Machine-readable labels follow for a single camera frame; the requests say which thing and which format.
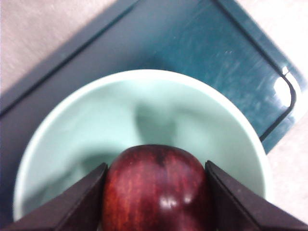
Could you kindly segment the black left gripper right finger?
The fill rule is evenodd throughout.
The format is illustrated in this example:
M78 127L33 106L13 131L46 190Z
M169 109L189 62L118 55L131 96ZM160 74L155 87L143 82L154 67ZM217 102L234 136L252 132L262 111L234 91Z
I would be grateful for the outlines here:
M211 161L205 163L219 231L306 231L308 225L258 196Z

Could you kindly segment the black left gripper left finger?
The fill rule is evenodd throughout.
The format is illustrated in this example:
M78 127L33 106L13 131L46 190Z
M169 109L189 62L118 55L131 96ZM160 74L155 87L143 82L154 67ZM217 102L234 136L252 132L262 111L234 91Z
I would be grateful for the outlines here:
M96 231L107 164L102 163L63 193L36 208L3 231Z

